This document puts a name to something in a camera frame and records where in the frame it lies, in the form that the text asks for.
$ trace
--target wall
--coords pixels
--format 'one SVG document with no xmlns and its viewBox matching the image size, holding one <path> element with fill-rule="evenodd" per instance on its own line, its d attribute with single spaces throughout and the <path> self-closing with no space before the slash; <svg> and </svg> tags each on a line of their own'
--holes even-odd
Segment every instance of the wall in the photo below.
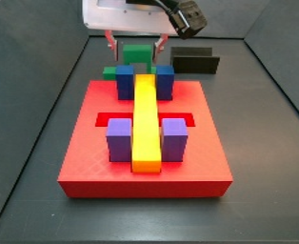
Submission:
<svg viewBox="0 0 299 244">
<path fill-rule="evenodd" d="M 69 1 L 0 1 L 0 213 L 87 41 Z"/>
<path fill-rule="evenodd" d="M 299 1 L 271 0 L 245 41 L 299 110 Z"/>
</svg>

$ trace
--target green block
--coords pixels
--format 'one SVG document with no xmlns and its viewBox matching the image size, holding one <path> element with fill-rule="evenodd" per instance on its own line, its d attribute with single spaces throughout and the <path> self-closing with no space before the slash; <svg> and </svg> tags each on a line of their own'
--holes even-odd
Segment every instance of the green block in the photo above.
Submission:
<svg viewBox="0 0 299 244">
<path fill-rule="evenodd" d="M 155 66 L 151 67 L 151 74 L 156 74 L 156 67 Z"/>
<path fill-rule="evenodd" d="M 116 67 L 104 67 L 103 79 L 104 80 L 116 80 Z"/>
<path fill-rule="evenodd" d="M 151 45 L 124 45 L 123 62 L 125 65 L 132 63 L 145 63 L 147 72 L 151 73 L 152 66 L 152 46 Z"/>
</svg>

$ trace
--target yellow block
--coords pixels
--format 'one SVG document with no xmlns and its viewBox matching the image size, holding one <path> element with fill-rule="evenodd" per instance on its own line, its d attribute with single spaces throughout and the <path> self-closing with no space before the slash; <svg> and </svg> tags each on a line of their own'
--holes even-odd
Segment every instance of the yellow block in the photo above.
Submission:
<svg viewBox="0 0 299 244">
<path fill-rule="evenodd" d="M 132 171 L 160 173 L 161 148 L 153 74 L 135 79 Z"/>
</svg>

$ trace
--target purple block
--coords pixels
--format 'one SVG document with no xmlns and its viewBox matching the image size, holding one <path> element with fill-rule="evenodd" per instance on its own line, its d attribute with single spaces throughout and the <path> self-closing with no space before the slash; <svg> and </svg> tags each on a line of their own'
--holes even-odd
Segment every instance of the purple block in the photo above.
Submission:
<svg viewBox="0 0 299 244">
<path fill-rule="evenodd" d="M 129 118 L 111 118 L 105 136 L 109 148 L 111 162 L 131 162 L 132 120 Z"/>
<path fill-rule="evenodd" d="M 188 131 L 183 118 L 164 118 L 161 125 L 163 162 L 181 162 Z"/>
</svg>

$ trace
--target blue block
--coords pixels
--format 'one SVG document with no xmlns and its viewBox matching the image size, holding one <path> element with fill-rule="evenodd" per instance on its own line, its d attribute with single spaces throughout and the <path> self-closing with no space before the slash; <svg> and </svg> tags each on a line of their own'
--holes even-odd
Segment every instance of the blue block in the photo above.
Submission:
<svg viewBox="0 0 299 244">
<path fill-rule="evenodd" d="M 105 136 L 111 162 L 131 162 L 132 120 L 129 118 L 111 118 Z"/>
<path fill-rule="evenodd" d="M 188 138 L 185 120 L 164 118 L 161 129 L 163 162 L 181 162 Z"/>
<path fill-rule="evenodd" d="M 175 68 L 156 66 L 156 99 L 173 100 Z"/>
<path fill-rule="evenodd" d="M 119 90 L 119 100 L 133 100 L 133 80 L 135 69 L 131 65 L 119 65 L 116 67 L 116 81 Z"/>
</svg>

